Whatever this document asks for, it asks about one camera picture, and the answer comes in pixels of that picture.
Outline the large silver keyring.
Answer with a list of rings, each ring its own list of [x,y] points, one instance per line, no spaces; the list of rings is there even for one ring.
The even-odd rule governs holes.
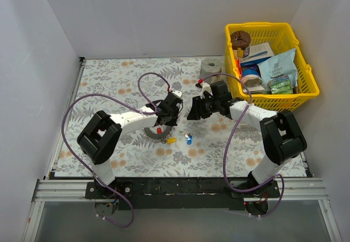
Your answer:
[[[172,128],[177,126],[183,102],[175,100],[167,103],[165,100],[156,100],[153,104],[157,107],[157,121],[153,127],[144,128],[144,132],[151,139],[164,141]]]

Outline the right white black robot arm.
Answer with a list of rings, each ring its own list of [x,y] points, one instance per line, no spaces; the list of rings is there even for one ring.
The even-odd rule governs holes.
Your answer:
[[[260,197],[279,170],[307,148],[305,137],[289,110],[281,112],[257,107],[241,98],[233,98],[225,82],[207,84],[199,80],[199,96],[193,97],[188,120],[207,119],[219,113],[237,124],[246,123],[261,131],[265,155],[248,174],[247,181],[231,189]]]

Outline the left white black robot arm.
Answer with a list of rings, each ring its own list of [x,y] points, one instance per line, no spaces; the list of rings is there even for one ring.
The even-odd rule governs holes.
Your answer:
[[[104,111],[95,113],[78,136],[77,143],[90,159],[94,178],[98,182],[97,191],[102,197],[111,198],[116,193],[110,157],[119,138],[139,129],[176,126],[182,104],[182,93],[171,91],[156,105],[157,111],[148,104],[136,112],[111,115]]]

